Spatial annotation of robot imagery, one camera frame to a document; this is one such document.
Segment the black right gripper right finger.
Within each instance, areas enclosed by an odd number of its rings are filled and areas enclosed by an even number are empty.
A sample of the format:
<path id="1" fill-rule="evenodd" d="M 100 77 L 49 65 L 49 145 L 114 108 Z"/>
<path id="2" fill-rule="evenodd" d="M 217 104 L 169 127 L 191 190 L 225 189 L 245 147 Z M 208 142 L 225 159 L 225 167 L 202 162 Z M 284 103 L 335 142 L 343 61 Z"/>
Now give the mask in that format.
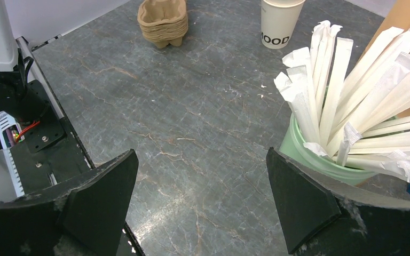
<path id="1" fill-rule="evenodd" d="M 269 181 L 292 255 L 410 255 L 410 201 L 318 173 L 270 148 Z"/>

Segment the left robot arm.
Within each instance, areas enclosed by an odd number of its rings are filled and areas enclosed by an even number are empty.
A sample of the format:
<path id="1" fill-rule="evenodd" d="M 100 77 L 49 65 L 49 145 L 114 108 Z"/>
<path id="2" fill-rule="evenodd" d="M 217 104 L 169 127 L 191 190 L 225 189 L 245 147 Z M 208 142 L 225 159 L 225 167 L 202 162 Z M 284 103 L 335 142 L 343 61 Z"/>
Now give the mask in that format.
<path id="1" fill-rule="evenodd" d="M 33 62 L 33 58 L 23 57 L 6 5 L 0 1 L 0 111 L 23 124 L 39 120 L 48 109 L 46 102 L 28 87 Z"/>

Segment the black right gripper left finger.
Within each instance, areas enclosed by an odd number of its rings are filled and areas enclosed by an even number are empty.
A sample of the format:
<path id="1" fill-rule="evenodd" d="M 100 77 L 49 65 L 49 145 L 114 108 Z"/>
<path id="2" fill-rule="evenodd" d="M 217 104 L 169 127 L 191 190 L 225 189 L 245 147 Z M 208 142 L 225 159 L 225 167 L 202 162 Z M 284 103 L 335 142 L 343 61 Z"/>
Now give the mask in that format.
<path id="1" fill-rule="evenodd" d="M 128 150 L 57 185 L 0 202 L 0 255 L 116 255 L 138 164 Z"/>

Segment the stack of white paper cups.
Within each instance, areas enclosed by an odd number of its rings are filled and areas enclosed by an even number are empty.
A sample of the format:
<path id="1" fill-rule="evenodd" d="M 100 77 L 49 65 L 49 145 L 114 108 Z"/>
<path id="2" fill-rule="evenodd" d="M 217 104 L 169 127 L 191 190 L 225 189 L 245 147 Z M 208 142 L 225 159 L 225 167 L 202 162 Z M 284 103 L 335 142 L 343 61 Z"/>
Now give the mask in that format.
<path id="1" fill-rule="evenodd" d="M 261 41 L 269 49 L 287 46 L 305 0 L 261 1 Z"/>

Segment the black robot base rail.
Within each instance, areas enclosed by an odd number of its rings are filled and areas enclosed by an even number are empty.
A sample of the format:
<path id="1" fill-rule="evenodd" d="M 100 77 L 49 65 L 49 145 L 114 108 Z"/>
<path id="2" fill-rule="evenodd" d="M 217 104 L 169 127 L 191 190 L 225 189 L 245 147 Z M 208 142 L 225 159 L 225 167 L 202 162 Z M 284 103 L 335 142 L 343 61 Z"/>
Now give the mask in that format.
<path id="1" fill-rule="evenodd" d="M 23 57 L 33 58 L 23 38 L 17 43 Z M 16 199 L 99 167 L 84 149 L 35 60 L 29 74 L 34 78 L 28 81 L 28 87 L 46 102 L 48 109 L 9 149 L 12 161 L 9 170 L 17 178 Z M 143 255 L 126 221 L 116 255 Z"/>

